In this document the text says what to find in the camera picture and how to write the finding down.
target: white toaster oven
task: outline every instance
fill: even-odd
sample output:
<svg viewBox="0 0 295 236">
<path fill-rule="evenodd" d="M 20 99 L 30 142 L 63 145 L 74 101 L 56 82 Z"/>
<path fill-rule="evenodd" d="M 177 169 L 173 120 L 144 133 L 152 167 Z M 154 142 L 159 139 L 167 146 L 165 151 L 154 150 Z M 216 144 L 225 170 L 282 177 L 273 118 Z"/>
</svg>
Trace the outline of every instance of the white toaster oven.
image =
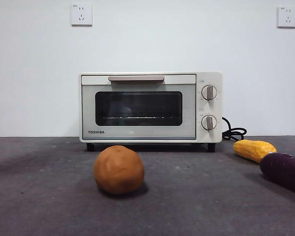
<svg viewBox="0 0 295 236">
<path fill-rule="evenodd" d="M 80 141 L 208 144 L 222 140 L 222 74 L 82 73 Z"/>
</svg>

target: wall outlet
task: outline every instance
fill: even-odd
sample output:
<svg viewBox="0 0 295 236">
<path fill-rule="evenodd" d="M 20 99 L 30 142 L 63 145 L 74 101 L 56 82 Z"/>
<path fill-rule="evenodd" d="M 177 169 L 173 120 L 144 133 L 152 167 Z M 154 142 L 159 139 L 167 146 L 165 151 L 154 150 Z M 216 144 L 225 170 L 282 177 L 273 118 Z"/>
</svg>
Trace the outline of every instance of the wall outlet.
<svg viewBox="0 0 295 236">
<path fill-rule="evenodd" d="M 91 4 L 73 4 L 71 6 L 71 25 L 91 26 L 92 12 L 93 10 Z"/>
<path fill-rule="evenodd" d="M 278 28 L 295 28 L 295 7 L 277 8 L 277 26 Z"/>
</svg>

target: eggplant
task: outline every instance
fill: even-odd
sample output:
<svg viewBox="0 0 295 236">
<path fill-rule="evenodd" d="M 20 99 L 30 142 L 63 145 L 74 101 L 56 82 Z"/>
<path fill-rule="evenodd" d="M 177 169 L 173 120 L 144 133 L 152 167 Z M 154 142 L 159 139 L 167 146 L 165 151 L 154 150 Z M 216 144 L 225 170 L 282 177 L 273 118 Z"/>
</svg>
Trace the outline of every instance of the eggplant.
<svg viewBox="0 0 295 236">
<path fill-rule="evenodd" d="M 272 182 L 295 192 L 295 157 L 269 153 L 262 158 L 260 170 Z"/>
</svg>

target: black power cord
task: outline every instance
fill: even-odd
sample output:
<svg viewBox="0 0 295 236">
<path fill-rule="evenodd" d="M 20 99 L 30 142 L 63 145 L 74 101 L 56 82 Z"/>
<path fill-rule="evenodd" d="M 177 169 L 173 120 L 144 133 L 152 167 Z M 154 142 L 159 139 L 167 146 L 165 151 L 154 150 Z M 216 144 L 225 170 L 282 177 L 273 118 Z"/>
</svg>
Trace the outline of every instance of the black power cord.
<svg viewBox="0 0 295 236">
<path fill-rule="evenodd" d="M 225 119 L 224 117 L 222 117 L 222 119 L 224 121 L 226 121 L 226 123 L 228 125 L 228 130 L 226 130 L 222 133 L 223 139 L 226 139 L 226 140 L 234 139 L 236 141 L 244 139 L 244 135 L 247 133 L 246 129 L 244 129 L 244 128 L 231 128 L 231 124 L 229 123 L 229 121 L 227 119 Z"/>
</svg>

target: oven door handle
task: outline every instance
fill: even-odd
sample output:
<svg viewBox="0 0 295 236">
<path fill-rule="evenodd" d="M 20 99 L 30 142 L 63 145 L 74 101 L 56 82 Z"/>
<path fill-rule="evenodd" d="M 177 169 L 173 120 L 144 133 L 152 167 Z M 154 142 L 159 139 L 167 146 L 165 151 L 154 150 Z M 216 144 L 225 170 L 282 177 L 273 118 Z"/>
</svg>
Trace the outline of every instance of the oven door handle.
<svg viewBox="0 0 295 236">
<path fill-rule="evenodd" d="M 108 76 L 109 81 L 164 81 L 163 75 Z"/>
</svg>

